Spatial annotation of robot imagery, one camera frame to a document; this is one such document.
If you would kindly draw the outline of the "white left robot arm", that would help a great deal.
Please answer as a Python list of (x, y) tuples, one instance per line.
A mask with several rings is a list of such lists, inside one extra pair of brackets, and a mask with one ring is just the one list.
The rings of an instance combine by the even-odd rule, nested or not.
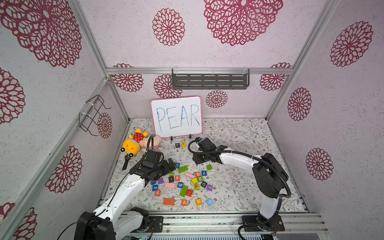
[(75, 240), (121, 240), (133, 231), (150, 227), (149, 212), (134, 207), (124, 217), (121, 214), (132, 199), (151, 181), (176, 170), (176, 163), (156, 150), (148, 150), (129, 170), (113, 196), (93, 212), (84, 212), (76, 222)]

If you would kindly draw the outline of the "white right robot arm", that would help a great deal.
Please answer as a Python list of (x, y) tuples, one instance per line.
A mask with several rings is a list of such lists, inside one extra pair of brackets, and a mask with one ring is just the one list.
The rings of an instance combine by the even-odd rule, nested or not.
[(274, 219), (280, 211), (283, 198), (289, 199), (292, 195), (288, 185), (289, 175), (272, 154), (251, 155), (224, 145), (217, 147), (209, 138), (196, 138), (188, 144), (188, 150), (197, 165), (213, 162), (252, 173), (262, 193), (259, 217), (264, 221)]

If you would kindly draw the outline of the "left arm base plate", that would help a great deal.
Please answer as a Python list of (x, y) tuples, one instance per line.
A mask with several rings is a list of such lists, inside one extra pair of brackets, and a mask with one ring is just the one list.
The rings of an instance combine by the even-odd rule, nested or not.
[(149, 223), (142, 230), (133, 230), (133, 233), (161, 233), (163, 231), (164, 217), (149, 217)]

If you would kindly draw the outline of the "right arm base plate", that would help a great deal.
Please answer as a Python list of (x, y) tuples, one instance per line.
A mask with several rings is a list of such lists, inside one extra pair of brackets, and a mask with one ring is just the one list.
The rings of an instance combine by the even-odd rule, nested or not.
[(266, 222), (267, 219), (265, 219), (262, 216), (251, 216), (246, 215), (242, 216), (243, 225), (245, 225), (245, 231), (246, 232), (281, 232), (285, 231), (285, 226), (283, 224), (283, 220), (281, 216), (277, 215), (273, 219), (271, 219), (269, 222)]

